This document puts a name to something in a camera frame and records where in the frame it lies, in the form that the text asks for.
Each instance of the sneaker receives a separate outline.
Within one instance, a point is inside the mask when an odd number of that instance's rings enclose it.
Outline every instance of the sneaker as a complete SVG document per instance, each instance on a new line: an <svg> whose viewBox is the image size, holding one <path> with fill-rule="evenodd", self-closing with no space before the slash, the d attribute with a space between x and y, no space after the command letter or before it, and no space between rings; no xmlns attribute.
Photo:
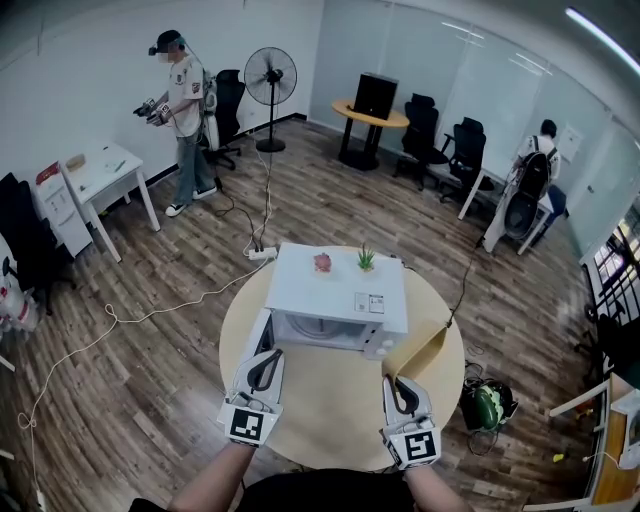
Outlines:
<svg viewBox="0 0 640 512"><path fill-rule="evenodd" d="M198 199L202 199L204 197L210 196L211 194L215 194L218 191L218 188L214 185L210 189L207 190L194 190L193 191L193 200L197 201Z"/></svg>
<svg viewBox="0 0 640 512"><path fill-rule="evenodd" d="M175 217L176 215L180 215L180 213L182 213L182 210L184 210L186 207L186 204L172 204L169 206L169 208L166 209L164 213L166 213L169 217Z"/></svg>

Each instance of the wooden round table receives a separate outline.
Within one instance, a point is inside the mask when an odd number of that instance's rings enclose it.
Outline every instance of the wooden round table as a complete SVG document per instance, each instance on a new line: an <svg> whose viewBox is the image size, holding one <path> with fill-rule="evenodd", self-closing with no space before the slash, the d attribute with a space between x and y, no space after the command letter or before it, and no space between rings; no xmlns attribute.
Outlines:
<svg viewBox="0 0 640 512"><path fill-rule="evenodd" d="M255 273L233 299L220 334L220 369L229 389L254 320L264 306L274 264ZM409 335L450 311L422 277L405 270ZM285 353L280 403L284 408L267 440L276 453L314 469L373 471L393 464L379 430L385 426L379 361L362 353L282 343ZM447 331L442 350L416 381L427 390L436 425L444 428L464 380L464 349L458 326Z"/></svg>
<svg viewBox="0 0 640 512"><path fill-rule="evenodd" d="M409 126L409 119L400 112L392 110L388 119L368 116L360 112L354 112L353 101L337 100L331 105L333 110L347 118L347 125L342 137L342 147L340 148L340 161L350 167L360 171L371 171L378 167L376 152L380 143L380 136L383 128L406 128ZM349 149L349 138L354 121L360 121L370 126L364 151Z"/></svg>

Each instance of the backpack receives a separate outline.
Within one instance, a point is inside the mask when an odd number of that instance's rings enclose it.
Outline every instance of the backpack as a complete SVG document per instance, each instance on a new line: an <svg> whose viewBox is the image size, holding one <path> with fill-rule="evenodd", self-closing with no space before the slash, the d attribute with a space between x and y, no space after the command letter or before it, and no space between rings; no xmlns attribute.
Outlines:
<svg viewBox="0 0 640 512"><path fill-rule="evenodd" d="M533 153L527 155L520 166L518 190L505 212L505 232L516 240L525 238L536 220L538 201L547 193L551 181L551 158L558 152L553 148L548 155L542 153L536 136L533 145Z"/></svg>

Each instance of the green succulent plant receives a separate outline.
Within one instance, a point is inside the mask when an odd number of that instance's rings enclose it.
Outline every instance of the green succulent plant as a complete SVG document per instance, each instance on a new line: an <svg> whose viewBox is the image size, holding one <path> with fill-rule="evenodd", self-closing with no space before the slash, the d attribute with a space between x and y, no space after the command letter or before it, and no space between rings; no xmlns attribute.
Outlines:
<svg viewBox="0 0 640 512"><path fill-rule="evenodd" d="M373 257L375 255L375 252L367 249L365 244L362 244L362 250L358 251L358 266L365 272L373 270Z"/></svg>

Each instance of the black pedestal fan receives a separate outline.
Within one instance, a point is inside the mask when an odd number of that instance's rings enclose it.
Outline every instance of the black pedestal fan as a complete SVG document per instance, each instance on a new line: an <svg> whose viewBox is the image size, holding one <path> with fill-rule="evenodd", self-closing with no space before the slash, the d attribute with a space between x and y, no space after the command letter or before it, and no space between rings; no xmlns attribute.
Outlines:
<svg viewBox="0 0 640 512"><path fill-rule="evenodd" d="M247 91L258 103L271 106L269 138L258 141L259 151L275 153L286 147L283 141L273 137L273 108L293 94L297 81L296 65L279 48L262 48L249 58L244 69Z"/></svg>

